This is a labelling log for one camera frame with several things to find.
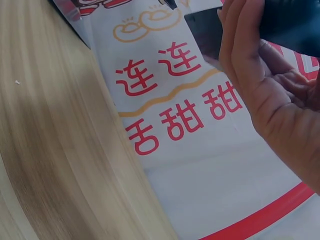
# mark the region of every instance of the wood grain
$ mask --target wood grain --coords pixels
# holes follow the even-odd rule
[[[0,55],[0,239],[177,239],[93,54],[46,0],[1,1]]]

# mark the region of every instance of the red stripe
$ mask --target red stripe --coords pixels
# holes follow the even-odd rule
[[[314,192],[307,185],[300,183],[261,210],[202,238],[202,240],[245,240],[250,238],[289,214],[313,194]]]

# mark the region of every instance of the skin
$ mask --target skin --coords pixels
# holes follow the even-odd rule
[[[308,81],[260,39],[265,0],[226,0],[219,61],[278,157],[320,194],[320,74]]]

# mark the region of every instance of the black object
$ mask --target black object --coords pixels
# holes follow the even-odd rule
[[[165,4],[167,4],[169,6],[169,8],[171,8],[172,10],[176,9],[178,6],[175,2],[175,0],[163,0],[165,2]]]
[[[217,8],[188,14],[185,20],[198,45],[215,45],[219,55],[222,26]],[[297,53],[320,58],[320,0],[265,0],[260,37]]]

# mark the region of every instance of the chinese character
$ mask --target chinese character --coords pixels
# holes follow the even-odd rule
[[[316,79],[318,76],[319,63],[315,57],[302,55],[294,52],[299,72],[308,80]]]
[[[167,127],[167,132],[169,137],[174,140],[178,141],[184,137],[185,131],[181,123],[176,122],[174,120],[177,119],[177,116],[180,117],[180,119],[183,122],[183,125],[185,126],[186,130],[189,133],[194,133],[200,128],[204,127],[204,124],[200,120],[199,116],[197,115],[194,107],[196,106],[194,103],[190,104],[189,101],[186,99],[184,100],[184,103],[186,105],[186,108],[182,109],[180,104],[176,104],[177,113],[176,115],[171,115],[170,112],[173,110],[172,108],[169,108],[165,110],[164,112],[160,113],[160,117],[165,116],[166,118],[161,120],[162,124],[169,123],[169,126]],[[178,135],[174,135],[174,128],[178,130]]]
[[[223,90],[223,87],[221,85],[218,85],[218,95],[213,96],[213,93],[215,90],[211,89],[204,93],[202,95],[203,98],[207,97],[208,99],[204,101],[205,104],[211,104],[210,111],[212,116],[217,119],[221,120],[226,116],[226,110],[225,108],[230,112],[234,113],[239,109],[242,109],[239,100],[237,99],[237,96],[235,94],[235,88],[230,84],[230,82],[226,82],[226,90]],[[223,105],[219,102],[217,102],[218,99],[221,99],[223,102]]]
[[[190,53],[190,50],[183,51],[182,47],[186,46],[187,43],[184,42],[182,44],[177,45],[177,43],[174,41],[170,48],[167,50],[159,50],[159,54],[166,54],[167,52],[170,53],[171,58],[173,59],[180,59],[180,62],[173,65],[169,60],[161,59],[158,62],[160,64],[166,64],[168,68],[168,72],[171,76],[183,76],[187,75],[189,73],[194,72],[195,70],[201,68],[200,64],[197,64],[195,66],[191,66],[190,62],[197,58],[197,56],[191,56],[187,58],[187,55]]]
[[[159,147],[159,140],[157,139],[156,136],[154,136],[154,135],[144,136],[144,134],[146,132],[153,129],[152,125],[149,125],[149,126],[145,127],[144,129],[141,129],[140,124],[143,123],[144,121],[145,120],[143,118],[141,118],[140,120],[136,121],[134,124],[128,126],[125,129],[127,132],[129,132],[133,128],[136,128],[136,133],[129,136],[129,140],[139,138],[139,141],[136,141],[134,143],[134,149],[135,149],[136,153],[141,156],[149,155],[149,154],[153,153],[155,150],[157,150],[157,148]],[[148,141],[152,142],[154,147],[151,148],[150,150],[147,150],[147,151],[141,150],[140,147]]]
[[[170,107],[169,109],[165,110],[164,112],[160,113],[160,117],[165,116],[166,119],[161,120],[162,124],[169,123],[169,126],[167,127],[167,132],[169,134],[169,137],[174,140],[178,141],[184,137],[185,131],[184,128],[182,127],[181,123],[179,122],[174,122],[174,120],[177,118],[176,115],[171,116],[170,112],[172,111],[172,108]],[[177,128],[179,131],[178,136],[174,136],[174,128]]]
[[[215,90],[211,89],[209,91],[207,91],[206,93],[202,94],[202,97],[205,98],[207,97],[208,100],[204,101],[205,104],[211,104],[210,107],[210,112],[212,114],[212,116],[217,119],[217,120],[221,120],[226,116],[226,110],[224,108],[224,106],[222,106],[221,103],[216,102],[218,100],[218,97],[215,96],[213,97],[213,93]]]
[[[150,92],[154,88],[156,88],[158,85],[156,83],[147,85],[147,81],[152,79],[154,77],[153,74],[148,75],[147,69],[144,68],[143,70],[139,70],[138,66],[143,64],[145,61],[140,60],[136,63],[134,63],[133,60],[129,61],[128,66],[126,66],[123,70],[116,70],[115,73],[117,74],[123,74],[126,72],[127,77],[131,80],[136,80],[135,83],[129,85],[125,80],[117,80],[116,84],[122,84],[124,86],[125,93],[130,97],[136,97],[142,94],[145,94],[147,92]],[[137,91],[130,91],[129,88],[135,89],[139,87],[140,90]]]

